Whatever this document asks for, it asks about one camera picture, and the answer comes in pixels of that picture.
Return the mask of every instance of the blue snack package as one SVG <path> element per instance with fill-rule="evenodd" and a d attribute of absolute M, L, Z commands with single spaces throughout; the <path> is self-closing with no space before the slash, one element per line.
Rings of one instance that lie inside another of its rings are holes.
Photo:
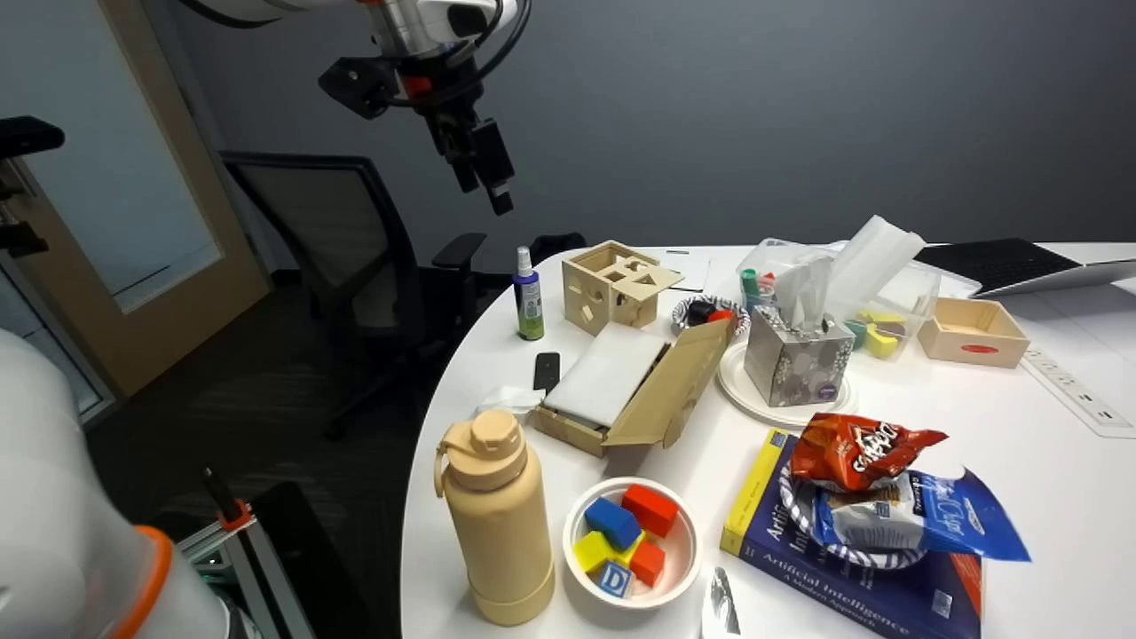
<path fill-rule="evenodd" d="M 1020 529 L 989 486 L 972 472 L 961 472 L 959 478 L 905 472 L 894 486 L 867 498 L 817 490 L 813 537 L 819 545 L 1029 562 Z"/>

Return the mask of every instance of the white bowl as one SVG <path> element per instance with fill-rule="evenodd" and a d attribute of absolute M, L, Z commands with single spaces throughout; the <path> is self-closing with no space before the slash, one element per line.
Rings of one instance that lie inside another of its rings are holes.
<path fill-rule="evenodd" d="M 581 514 L 588 511 L 593 499 L 606 498 L 606 499 L 620 499 L 620 494 L 629 486 L 648 486 L 665 498 L 672 498 L 677 503 L 677 519 L 672 524 L 672 533 L 661 540 L 661 550 L 665 550 L 665 572 L 655 574 L 653 587 L 633 580 L 633 589 L 625 597 L 610 597 L 604 594 L 580 565 L 574 565 L 574 540 L 584 533 L 584 520 Z M 666 607 L 672 600 L 677 600 L 699 574 L 699 533 L 687 519 L 687 506 L 683 503 L 677 494 L 672 494 L 666 486 L 653 481 L 653 478 L 641 478 L 641 474 L 616 474 L 616 478 L 604 478 L 595 481 L 593 490 L 584 490 L 569 519 L 565 519 L 565 537 L 559 537 L 559 552 L 565 552 L 565 565 L 569 565 L 569 574 L 601 603 L 606 607 L 616 607 L 616 610 L 655 610 L 655 607 Z"/>

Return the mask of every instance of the chair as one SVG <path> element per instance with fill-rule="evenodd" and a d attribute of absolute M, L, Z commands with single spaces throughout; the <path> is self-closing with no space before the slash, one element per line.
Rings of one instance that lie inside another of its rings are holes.
<path fill-rule="evenodd" d="M 367 156 L 221 156 L 290 247 L 328 343 L 341 363 L 367 356 L 367 383 L 328 427 L 337 441 L 355 407 L 395 383 L 421 380 L 427 365 L 439 369 L 462 339 L 475 320 L 470 261 L 483 234 L 456 234 L 421 268 Z"/>

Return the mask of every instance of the wall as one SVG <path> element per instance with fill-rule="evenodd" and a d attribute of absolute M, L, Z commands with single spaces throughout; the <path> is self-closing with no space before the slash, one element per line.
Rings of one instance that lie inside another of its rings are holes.
<path fill-rule="evenodd" d="M 167 8 L 225 145 L 370 151 L 419 259 L 454 232 L 625 240 L 840 238 L 869 209 L 925 238 L 1136 238 L 1136 4 L 538 0 L 483 114 L 512 217 L 462 196 L 412 114 L 314 88 L 370 52 L 358 8 L 233 30 Z"/>

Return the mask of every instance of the floor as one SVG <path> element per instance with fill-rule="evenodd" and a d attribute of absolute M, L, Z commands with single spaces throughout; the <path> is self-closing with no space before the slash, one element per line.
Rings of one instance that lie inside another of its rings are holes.
<path fill-rule="evenodd" d="M 297 486 L 335 550 L 314 557 L 304 589 L 341 594 L 324 587 L 341 565 L 370 623 L 358 633 L 358 616 L 335 610 L 335 627 L 355 633 L 318 635 L 399 635 L 402 455 L 421 420 L 421 401 L 409 396 L 428 396 L 428 387 L 378 396 L 358 407 L 344 441 L 324 441 L 344 390 L 324 365 L 303 287 L 278 284 L 189 363 L 88 427 L 88 451 L 131 520 L 210 520 L 203 464 L 248 499 Z"/>

